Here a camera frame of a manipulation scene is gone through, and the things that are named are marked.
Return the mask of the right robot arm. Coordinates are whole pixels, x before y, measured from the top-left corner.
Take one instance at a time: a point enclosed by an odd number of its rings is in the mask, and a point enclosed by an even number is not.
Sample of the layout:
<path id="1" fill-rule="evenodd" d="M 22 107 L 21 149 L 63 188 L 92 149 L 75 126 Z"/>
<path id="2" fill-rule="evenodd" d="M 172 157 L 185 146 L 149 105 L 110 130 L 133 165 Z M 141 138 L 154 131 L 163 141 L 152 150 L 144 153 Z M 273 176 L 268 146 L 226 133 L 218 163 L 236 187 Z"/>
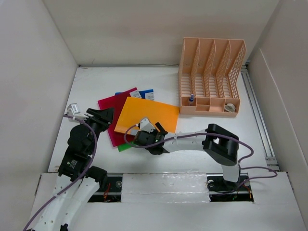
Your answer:
<path id="1" fill-rule="evenodd" d="M 240 184 L 238 136 L 217 124 L 209 124 L 207 129 L 191 133 L 171 133 L 165 131 L 159 123 L 157 125 L 158 129 L 151 132 L 139 130 L 133 143 L 153 155 L 176 151 L 204 151 L 222 167 L 220 192 L 233 191 Z"/>

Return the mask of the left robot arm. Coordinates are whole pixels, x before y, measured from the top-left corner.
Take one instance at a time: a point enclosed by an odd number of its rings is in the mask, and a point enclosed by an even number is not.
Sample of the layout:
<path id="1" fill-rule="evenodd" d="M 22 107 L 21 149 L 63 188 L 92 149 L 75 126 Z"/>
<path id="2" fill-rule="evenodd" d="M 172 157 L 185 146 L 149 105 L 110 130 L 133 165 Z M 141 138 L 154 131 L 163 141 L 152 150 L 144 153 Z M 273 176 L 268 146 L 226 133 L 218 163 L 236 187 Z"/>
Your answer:
<path id="1" fill-rule="evenodd" d="M 107 171 L 92 165 L 98 138 L 113 122 L 114 108 L 78 115 L 69 107 L 65 118 L 78 122 L 70 131 L 68 147 L 58 168 L 49 199 L 31 218 L 33 231 L 71 231 L 84 206 L 97 191 L 107 186 Z"/>

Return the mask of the orange folder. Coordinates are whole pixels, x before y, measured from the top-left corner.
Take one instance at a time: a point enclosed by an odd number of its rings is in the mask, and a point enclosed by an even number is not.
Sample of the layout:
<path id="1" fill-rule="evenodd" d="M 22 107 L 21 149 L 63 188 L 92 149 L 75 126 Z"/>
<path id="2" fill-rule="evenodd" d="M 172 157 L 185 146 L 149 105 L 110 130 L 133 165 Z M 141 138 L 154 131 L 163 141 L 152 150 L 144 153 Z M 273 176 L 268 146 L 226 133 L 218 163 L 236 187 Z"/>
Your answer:
<path id="1" fill-rule="evenodd" d="M 128 97 L 114 131 L 125 133 L 127 129 L 147 117 L 152 124 L 160 123 L 167 132 L 175 132 L 180 108 L 174 105 Z"/>

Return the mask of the clear blue-capped spray bottle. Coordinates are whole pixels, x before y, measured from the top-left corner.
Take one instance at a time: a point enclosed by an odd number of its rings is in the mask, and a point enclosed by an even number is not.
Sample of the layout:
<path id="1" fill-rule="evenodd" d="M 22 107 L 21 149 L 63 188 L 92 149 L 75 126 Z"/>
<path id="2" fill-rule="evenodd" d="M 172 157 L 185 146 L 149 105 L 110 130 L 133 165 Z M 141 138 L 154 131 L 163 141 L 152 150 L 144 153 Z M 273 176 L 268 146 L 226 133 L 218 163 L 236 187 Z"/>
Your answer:
<path id="1" fill-rule="evenodd" d="M 194 95 L 191 94 L 190 97 L 189 97 L 189 99 L 188 99 L 188 105 L 189 105 L 189 106 L 192 106 L 193 103 L 194 103 Z"/>

